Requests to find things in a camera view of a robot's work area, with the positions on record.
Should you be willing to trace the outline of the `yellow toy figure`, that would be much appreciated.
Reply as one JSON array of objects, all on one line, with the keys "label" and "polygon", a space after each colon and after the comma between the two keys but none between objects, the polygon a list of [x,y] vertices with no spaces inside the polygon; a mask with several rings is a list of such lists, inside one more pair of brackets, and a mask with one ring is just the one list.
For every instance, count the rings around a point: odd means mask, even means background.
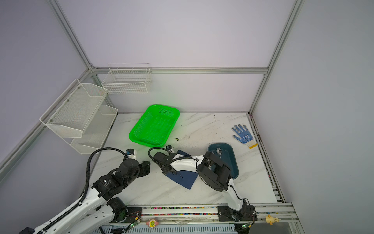
[{"label": "yellow toy figure", "polygon": [[270,214],[268,214],[268,215],[266,216],[266,222],[267,222],[267,224],[269,224],[269,225],[273,225],[273,224],[278,223],[278,222],[280,222],[280,221],[281,221],[281,219],[279,219],[279,218],[277,218],[277,217],[273,217],[273,216],[270,215]]}]

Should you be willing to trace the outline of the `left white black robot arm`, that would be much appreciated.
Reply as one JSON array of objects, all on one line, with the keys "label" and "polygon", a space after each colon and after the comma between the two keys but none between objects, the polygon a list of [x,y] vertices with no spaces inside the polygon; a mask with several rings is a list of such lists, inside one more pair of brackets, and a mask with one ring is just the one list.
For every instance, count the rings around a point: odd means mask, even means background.
[{"label": "left white black robot arm", "polygon": [[125,203],[117,197],[136,178],[150,173],[150,162],[141,164],[134,159],[124,160],[111,174],[101,176],[85,188],[80,199],[44,224],[26,227],[21,234],[88,234],[111,221],[135,219]]}]

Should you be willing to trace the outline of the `white mesh two-tier shelf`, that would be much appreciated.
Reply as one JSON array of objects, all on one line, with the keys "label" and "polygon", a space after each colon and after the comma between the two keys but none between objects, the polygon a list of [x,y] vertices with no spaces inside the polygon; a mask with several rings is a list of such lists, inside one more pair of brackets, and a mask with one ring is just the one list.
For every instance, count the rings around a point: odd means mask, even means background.
[{"label": "white mesh two-tier shelf", "polygon": [[40,117],[40,122],[81,155],[103,147],[118,115],[106,104],[107,90],[74,80]]}]

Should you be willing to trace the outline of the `dark blue paper napkin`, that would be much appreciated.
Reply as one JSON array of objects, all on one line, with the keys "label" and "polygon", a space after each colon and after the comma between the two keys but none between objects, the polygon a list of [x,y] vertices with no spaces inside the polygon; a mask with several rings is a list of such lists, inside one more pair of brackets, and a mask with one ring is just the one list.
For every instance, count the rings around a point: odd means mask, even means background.
[{"label": "dark blue paper napkin", "polygon": [[174,180],[174,176],[172,174],[167,174],[166,177],[168,177],[170,180],[174,181],[175,183],[183,186],[184,188],[190,190],[196,181],[198,177],[198,173],[196,170],[194,171],[179,171],[181,172],[183,179],[181,180]]}]

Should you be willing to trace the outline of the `silver metal spoon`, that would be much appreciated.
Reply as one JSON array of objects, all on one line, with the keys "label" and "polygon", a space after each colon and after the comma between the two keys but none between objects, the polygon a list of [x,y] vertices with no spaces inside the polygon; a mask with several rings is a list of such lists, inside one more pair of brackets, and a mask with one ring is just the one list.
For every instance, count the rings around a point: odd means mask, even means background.
[{"label": "silver metal spoon", "polygon": [[222,149],[221,148],[217,148],[216,152],[220,156],[222,154]]}]

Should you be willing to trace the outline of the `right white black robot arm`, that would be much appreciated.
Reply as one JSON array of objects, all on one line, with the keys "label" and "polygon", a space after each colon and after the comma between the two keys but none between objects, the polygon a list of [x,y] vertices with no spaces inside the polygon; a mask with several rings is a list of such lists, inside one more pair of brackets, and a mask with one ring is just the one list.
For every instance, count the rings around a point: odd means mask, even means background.
[{"label": "right white black robot arm", "polygon": [[199,177],[203,184],[223,193],[227,205],[217,207],[220,221],[254,223],[258,220],[255,207],[248,199],[238,196],[231,169],[214,153],[207,151],[202,156],[190,156],[154,147],[148,151],[148,156],[166,177],[187,189],[191,189]]}]

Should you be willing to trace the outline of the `pink green round toy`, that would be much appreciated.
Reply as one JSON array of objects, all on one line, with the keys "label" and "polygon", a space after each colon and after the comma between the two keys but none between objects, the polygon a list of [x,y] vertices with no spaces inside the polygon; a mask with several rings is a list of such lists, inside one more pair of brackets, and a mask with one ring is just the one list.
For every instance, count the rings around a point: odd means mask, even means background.
[{"label": "pink green round toy", "polygon": [[155,228],[156,226],[159,225],[159,222],[156,220],[156,219],[150,219],[146,222],[146,225],[149,227],[149,228]]}]

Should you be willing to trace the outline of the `aluminium front rail frame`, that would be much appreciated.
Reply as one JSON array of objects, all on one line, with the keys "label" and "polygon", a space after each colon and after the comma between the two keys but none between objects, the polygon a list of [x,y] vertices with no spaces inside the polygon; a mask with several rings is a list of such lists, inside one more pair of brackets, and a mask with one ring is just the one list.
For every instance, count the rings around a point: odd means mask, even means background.
[{"label": "aluminium front rail frame", "polygon": [[[135,215],[124,221],[111,221],[94,229],[89,234],[303,234],[305,231],[292,204],[256,204],[258,220],[220,221],[217,207],[219,205],[188,206],[129,206],[128,211]],[[266,216],[281,219],[269,225]],[[146,222],[156,219],[159,225],[149,228]]]}]

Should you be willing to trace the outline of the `blue white work glove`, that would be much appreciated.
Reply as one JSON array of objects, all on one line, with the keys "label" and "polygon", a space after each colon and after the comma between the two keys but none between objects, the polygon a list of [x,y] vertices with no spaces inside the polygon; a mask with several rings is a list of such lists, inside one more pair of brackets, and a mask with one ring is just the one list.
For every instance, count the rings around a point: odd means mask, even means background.
[{"label": "blue white work glove", "polygon": [[258,143],[246,125],[234,125],[231,129],[234,132],[233,137],[240,143],[246,145],[249,149],[253,149],[258,146]]}]

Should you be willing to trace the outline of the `green plastic perforated basket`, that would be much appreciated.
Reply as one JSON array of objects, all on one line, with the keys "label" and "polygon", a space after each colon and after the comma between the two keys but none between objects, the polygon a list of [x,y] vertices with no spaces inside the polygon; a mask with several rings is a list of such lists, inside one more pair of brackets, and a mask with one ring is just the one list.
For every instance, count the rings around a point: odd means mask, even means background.
[{"label": "green plastic perforated basket", "polygon": [[154,104],[147,108],[129,133],[130,141],[147,147],[162,147],[167,142],[180,111],[174,107]]}]

